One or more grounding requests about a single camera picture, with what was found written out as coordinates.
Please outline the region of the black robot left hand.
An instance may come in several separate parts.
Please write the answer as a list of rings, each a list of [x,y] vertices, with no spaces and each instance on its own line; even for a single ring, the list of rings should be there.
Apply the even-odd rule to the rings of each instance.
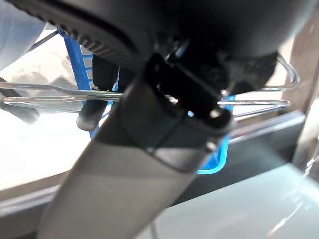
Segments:
[[[224,93],[264,87],[315,0],[14,0],[135,78],[44,215],[40,239],[132,239],[233,128]]]

